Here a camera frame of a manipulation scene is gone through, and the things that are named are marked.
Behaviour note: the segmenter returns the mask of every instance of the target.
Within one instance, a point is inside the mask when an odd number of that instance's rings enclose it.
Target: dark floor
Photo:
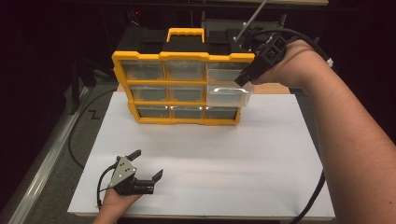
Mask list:
[[[98,84],[94,89],[91,90],[91,94],[89,95],[88,102],[91,102],[96,97],[115,90],[118,86],[118,83],[114,80],[112,81],[98,81]],[[313,115],[311,112],[311,104],[306,95],[304,95],[300,91],[292,91],[292,93],[296,94],[300,108],[303,111],[303,115],[305,121],[307,123],[309,132],[313,136],[314,143],[318,147],[316,131],[315,131],[315,123],[313,120]],[[80,120],[77,123],[76,129],[72,132],[72,138],[70,141],[71,151],[73,152],[76,160],[85,164],[86,160],[89,157],[91,152],[93,143],[95,141],[96,135],[99,132],[99,129],[102,124],[102,120],[106,114],[106,110],[108,107],[108,103],[111,98],[111,92],[106,93],[105,95],[97,98],[87,110],[82,114]],[[60,127],[62,127],[62,122],[64,118],[68,116],[68,109],[70,108],[70,104],[66,107],[66,111],[64,116],[60,119],[60,124],[54,129],[54,133],[59,131]],[[51,136],[49,138],[49,144],[51,140],[54,140],[55,136]],[[8,223],[11,219],[14,210],[17,208],[21,197],[23,196],[26,189],[29,187],[30,182],[35,176],[36,171],[38,170],[41,162],[44,160],[46,153],[48,152],[48,147],[45,146],[40,153],[40,155],[36,158],[34,164],[32,165],[29,173],[24,178],[20,187],[16,190],[14,196],[9,201],[7,207],[4,209],[3,213],[0,217],[0,223]],[[25,223],[33,224],[33,223],[92,223],[92,217],[77,217],[72,214],[67,213],[68,206],[73,197],[75,188],[78,184],[79,178],[82,174],[83,169],[79,167],[73,160],[70,155],[70,151],[67,143],[64,145],[64,148],[61,151],[59,159],[57,160],[46,186],[43,188],[38,200],[35,203],[35,206],[31,210],[28,218]],[[258,221],[258,220],[209,220],[209,219],[190,219],[190,220],[182,220],[182,219],[127,219],[121,220],[120,223],[139,223],[139,224],[148,224],[148,223],[279,223],[277,221]],[[314,223],[335,223],[335,221],[325,221],[325,222],[302,222],[305,224],[314,224]]]

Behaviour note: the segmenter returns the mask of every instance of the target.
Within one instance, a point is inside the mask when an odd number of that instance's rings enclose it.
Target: yellow handle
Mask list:
[[[169,42],[171,35],[200,35],[202,42],[205,43],[205,33],[202,28],[170,28],[166,42]]]

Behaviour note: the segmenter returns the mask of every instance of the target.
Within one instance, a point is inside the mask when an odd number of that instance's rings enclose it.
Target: white tabletop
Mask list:
[[[295,96],[254,94],[241,113],[236,126],[139,124],[125,93],[115,92],[68,212],[96,214],[100,174],[117,156],[141,149],[135,177],[151,179],[163,169],[163,178],[126,216],[297,216],[318,183],[321,163]],[[326,185],[306,217],[334,217]]]

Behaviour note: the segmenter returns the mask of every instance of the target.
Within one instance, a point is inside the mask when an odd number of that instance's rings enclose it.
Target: small parts organizer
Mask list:
[[[112,56],[139,123],[235,125],[253,86],[233,81],[254,58],[233,42],[238,30],[168,32],[128,28]]]

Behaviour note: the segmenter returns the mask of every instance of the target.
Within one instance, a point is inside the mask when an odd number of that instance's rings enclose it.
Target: dark background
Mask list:
[[[200,26],[210,19],[247,20],[258,5],[202,6],[190,1],[6,1],[1,28],[0,210],[19,185],[64,111],[72,64],[92,80],[92,70],[113,76],[111,54],[138,12],[149,29]],[[171,7],[145,5],[173,4]],[[312,38],[332,56],[339,76],[396,142],[394,1],[330,0],[327,7],[268,5],[257,18],[277,21]]]

